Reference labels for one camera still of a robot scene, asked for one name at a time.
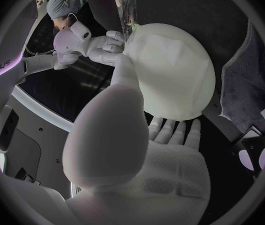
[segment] gray shirt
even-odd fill
[[[87,0],[49,0],[47,13],[51,20],[67,17],[69,13],[77,14]]]

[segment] purple light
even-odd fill
[[[22,54],[22,52],[21,52],[21,54],[20,54],[20,56],[17,58],[17,60],[16,60],[12,65],[10,65],[7,69],[4,69],[3,71],[1,71],[1,72],[0,72],[0,75],[1,75],[1,74],[4,74],[4,73],[7,72],[8,70],[10,70],[10,69],[12,69],[13,67],[15,67],[15,66],[21,61],[22,56],[23,56],[23,54]]]

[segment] white humanoid robot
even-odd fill
[[[0,45],[0,153],[7,151],[17,118],[6,103],[26,76],[65,69],[79,56],[115,70],[110,86],[80,112],[64,146],[64,173],[83,190],[65,201],[50,188],[10,177],[6,182],[54,224],[197,224],[210,198],[208,170],[198,152],[199,121],[185,146],[184,122],[173,135],[174,121],[161,129],[163,119],[154,118],[148,127],[134,65],[121,53],[120,32],[92,37],[77,21],[56,35],[53,55],[19,56],[35,18],[22,13]]]

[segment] person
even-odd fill
[[[87,0],[49,0],[47,13],[54,23],[53,35],[65,28],[70,28],[73,21],[68,19],[68,15],[77,14],[86,3]]]

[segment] clear plastic bag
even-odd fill
[[[137,24],[136,0],[115,0],[121,21],[125,41],[133,32],[133,25]]]

